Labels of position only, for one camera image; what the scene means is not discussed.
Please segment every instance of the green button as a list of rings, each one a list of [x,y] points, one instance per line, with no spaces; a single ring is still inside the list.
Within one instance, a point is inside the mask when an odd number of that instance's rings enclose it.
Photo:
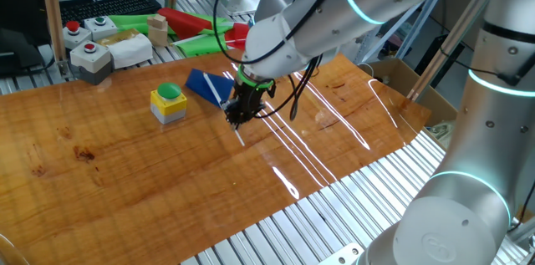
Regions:
[[[181,93],[181,87],[171,82],[166,82],[158,86],[158,94],[166,99],[176,99]]]

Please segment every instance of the green object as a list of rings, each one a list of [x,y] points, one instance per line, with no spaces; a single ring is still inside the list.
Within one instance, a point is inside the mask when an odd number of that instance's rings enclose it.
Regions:
[[[176,99],[182,94],[182,89],[174,83],[165,82],[158,86],[158,94],[165,99]]]
[[[242,72],[242,66],[240,65],[239,69],[237,70],[237,77],[241,79],[245,84],[256,87],[257,89],[269,89],[273,85],[273,81],[266,83],[266,84],[259,84],[256,82],[251,81],[249,78],[247,78],[243,72]]]
[[[196,18],[202,18],[209,22],[212,21],[212,17],[209,15],[202,15],[202,14],[195,14],[195,13],[188,13]],[[112,22],[114,22],[115,26],[117,27],[117,32],[122,32],[128,29],[136,29],[139,33],[148,34],[149,33],[149,25],[147,24],[147,18],[148,17],[154,17],[155,14],[144,14],[144,15],[109,15],[108,17],[111,19]],[[230,23],[226,18],[216,18],[217,23],[217,31],[219,33],[225,33],[226,31],[233,28],[233,26],[220,26],[220,23]],[[173,29],[168,28],[167,33],[169,35],[176,35],[175,31]],[[199,32],[199,34],[214,34],[213,30],[204,29]]]
[[[130,30],[132,28],[136,29],[139,33],[148,34],[149,25],[147,24],[148,17],[154,17],[155,14],[145,14],[145,15],[109,15],[108,17],[114,22],[117,27],[117,32],[122,32],[125,30]],[[167,33],[170,35],[176,35],[175,31],[171,28],[167,29]]]
[[[223,48],[227,50],[228,48],[225,44],[225,35],[219,35],[219,39],[221,40]],[[180,48],[180,50],[187,57],[195,57],[221,51],[214,35],[207,35],[199,39],[191,40],[185,43],[179,43],[176,46]]]

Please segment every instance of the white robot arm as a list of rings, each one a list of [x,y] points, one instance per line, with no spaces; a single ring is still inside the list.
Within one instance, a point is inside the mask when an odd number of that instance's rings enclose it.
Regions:
[[[261,109],[254,107],[262,106],[268,89],[258,85],[265,80],[305,69],[310,59],[423,0],[316,1],[296,0],[273,15],[262,13],[266,18],[252,27],[235,96],[226,103],[230,123],[238,126]],[[311,6],[313,14],[303,22]],[[534,13],[535,0],[490,1],[446,157],[358,265],[492,263],[518,207],[518,174],[535,144]]]

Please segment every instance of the blue block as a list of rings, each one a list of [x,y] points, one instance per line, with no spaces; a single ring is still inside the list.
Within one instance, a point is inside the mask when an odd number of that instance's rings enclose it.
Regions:
[[[206,82],[202,74],[202,71],[198,69],[192,69],[190,76],[187,78],[186,81],[187,88],[193,90],[196,94],[200,95],[202,98],[214,104],[218,108],[221,108],[221,106],[217,103],[216,96],[214,96],[214,94],[212,93],[210,86],[208,86],[208,83]],[[221,99],[223,101],[227,100],[228,97],[231,95],[234,81],[214,74],[208,74],[208,77],[210,78],[210,81],[214,84],[214,87],[216,88],[216,91],[221,97]]]

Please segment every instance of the yellow block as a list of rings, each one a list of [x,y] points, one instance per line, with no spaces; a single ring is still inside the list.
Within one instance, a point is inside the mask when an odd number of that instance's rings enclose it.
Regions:
[[[185,110],[187,99],[182,93],[174,101],[165,101],[160,97],[157,90],[153,90],[150,92],[150,102],[156,105],[162,115],[170,115],[177,111]]]

